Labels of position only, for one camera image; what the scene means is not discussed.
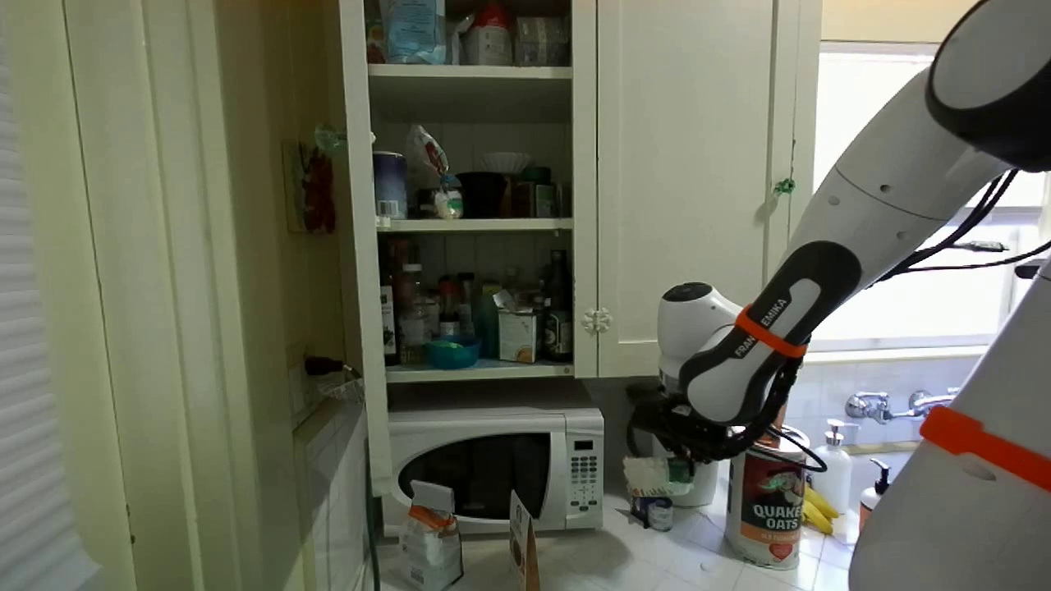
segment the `microwave door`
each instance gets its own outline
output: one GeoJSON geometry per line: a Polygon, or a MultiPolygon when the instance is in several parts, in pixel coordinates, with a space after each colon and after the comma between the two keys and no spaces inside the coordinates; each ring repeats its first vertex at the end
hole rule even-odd
{"type": "Polygon", "coordinates": [[[411,460],[399,485],[411,496],[411,482],[441,482],[458,491],[463,524],[507,530],[509,491],[539,519],[553,482],[553,434],[491,434],[438,448],[411,460]]]}

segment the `door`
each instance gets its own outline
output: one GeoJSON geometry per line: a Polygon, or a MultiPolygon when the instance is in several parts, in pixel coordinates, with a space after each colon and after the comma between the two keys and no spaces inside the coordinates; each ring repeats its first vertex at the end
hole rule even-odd
{"type": "Polygon", "coordinates": [[[745,301],[767,275],[772,177],[793,167],[784,4],[605,0],[597,9],[603,374],[656,370],[656,304],[678,282],[745,301]]]}

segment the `cabinet shelf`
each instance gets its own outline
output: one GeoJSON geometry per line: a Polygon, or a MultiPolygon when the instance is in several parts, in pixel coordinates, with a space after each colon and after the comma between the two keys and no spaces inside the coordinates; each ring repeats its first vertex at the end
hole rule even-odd
{"type": "Polygon", "coordinates": [[[367,66],[386,117],[553,121],[568,105],[568,66],[367,66]]]}
{"type": "Polygon", "coordinates": [[[503,217],[503,221],[375,221],[379,232],[559,232],[568,217],[503,217]]]}
{"type": "Polygon", "coordinates": [[[387,385],[573,376],[573,364],[387,368],[387,385]]]}

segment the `cabinet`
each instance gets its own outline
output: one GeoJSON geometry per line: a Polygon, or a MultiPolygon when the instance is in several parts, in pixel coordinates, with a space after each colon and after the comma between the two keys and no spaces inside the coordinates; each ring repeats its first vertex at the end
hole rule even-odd
{"type": "Polygon", "coordinates": [[[760,290],[807,189],[817,0],[509,0],[573,26],[568,66],[373,66],[366,0],[341,0],[353,158],[353,249],[363,314],[373,477],[391,485],[395,385],[653,374],[656,301],[679,279],[727,294],[760,290]],[[386,221],[375,148],[429,124],[453,167],[487,152],[534,152],[565,179],[573,210],[501,221],[386,221]],[[424,271],[537,271],[573,254],[573,364],[387,368],[380,244],[421,244],[424,271]]]}
{"type": "Polygon", "coordinates": [[[664,290],[749,301],[812,195],[817,0],[605,0],[597,368],[653,374],[664,290]]]}

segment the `countertop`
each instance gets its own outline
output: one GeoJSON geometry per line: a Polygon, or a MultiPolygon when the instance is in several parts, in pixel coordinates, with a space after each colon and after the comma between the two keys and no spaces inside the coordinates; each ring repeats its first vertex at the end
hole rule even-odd
{"type": "MultiPolygon", "coordinates": [[[[671,532],[653,532],[629,517],[629,500],[605,496],[605,530],[539,535],[541,591],[847,591],[847,566],[858,538],[858,517],[847,513],[838,535],[806,530],[795,566],[760,569],[733,556],[727,532],[727,485],[704,508],[678,508],[671,532]]],[[[380,549],[387,591],[408,591],[395,544],[380,549]]],[[[468,538],[458,591],[521,589],[507,538],[468,538]]]]}

